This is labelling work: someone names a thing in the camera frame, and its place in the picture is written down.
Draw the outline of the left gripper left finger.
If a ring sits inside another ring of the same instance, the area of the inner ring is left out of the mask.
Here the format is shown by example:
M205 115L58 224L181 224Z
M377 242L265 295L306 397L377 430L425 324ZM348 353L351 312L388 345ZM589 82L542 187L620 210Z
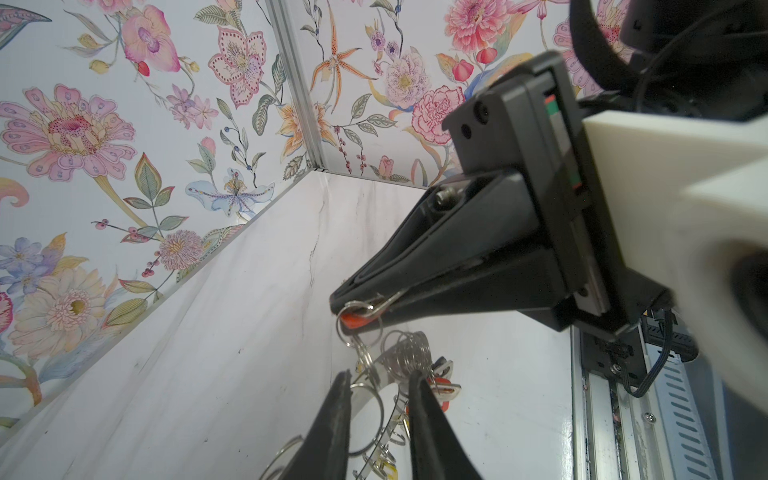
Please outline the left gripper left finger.
M298 452L280 479L346 478L351 424L351 374L339 373Z

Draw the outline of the round steel key organizer disc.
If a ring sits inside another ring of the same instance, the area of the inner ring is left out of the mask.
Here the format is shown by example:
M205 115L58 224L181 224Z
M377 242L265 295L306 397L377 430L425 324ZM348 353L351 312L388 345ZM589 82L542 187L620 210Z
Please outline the round steel key organizer disc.
M396 479L405 472L398 457L411 440L408 377L421 370L428 381L440 357L432 356L424 332L392 330L381 338L379 356L369 368L358 362L351 384L348 479Z

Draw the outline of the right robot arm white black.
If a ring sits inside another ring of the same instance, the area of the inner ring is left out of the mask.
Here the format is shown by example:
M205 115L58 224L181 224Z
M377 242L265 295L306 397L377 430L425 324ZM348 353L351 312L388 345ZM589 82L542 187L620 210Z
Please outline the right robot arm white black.
M385 246L330 297L340 333L419 318L518 311L614 340L643 308L620 251L583 121L751 120L767 110L762 1L632 1L613 50L575 1L574 57L601 93L578 99L567 59L526 60L473 96L428 91L413 106L425 140L450 141L461 173L430 187Z

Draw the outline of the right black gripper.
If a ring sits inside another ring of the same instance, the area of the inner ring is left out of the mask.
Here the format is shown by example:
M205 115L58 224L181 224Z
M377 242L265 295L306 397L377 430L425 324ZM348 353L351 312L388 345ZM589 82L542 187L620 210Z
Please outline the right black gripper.
M467 177L427 190L331 294L407 290L360 330L501 311L608 342L636 327L659 285L624 262L563 57L523 62L443 125Z

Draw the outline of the red key tag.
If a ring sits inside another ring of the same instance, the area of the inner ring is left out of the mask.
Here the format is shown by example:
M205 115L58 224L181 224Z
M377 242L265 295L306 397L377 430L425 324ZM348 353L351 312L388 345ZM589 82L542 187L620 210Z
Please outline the red key tag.
M347 302L337 317L345 329L360 330L372 322L377 322L406 293L407 290L402 289L389 297L380 297L370 302L359 300Z

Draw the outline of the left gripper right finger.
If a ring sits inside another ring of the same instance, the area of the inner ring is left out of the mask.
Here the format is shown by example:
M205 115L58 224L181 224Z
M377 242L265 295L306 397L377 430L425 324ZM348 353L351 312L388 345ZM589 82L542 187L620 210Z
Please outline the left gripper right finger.
M410 375L408 390L412 478L481 480L421 371Z

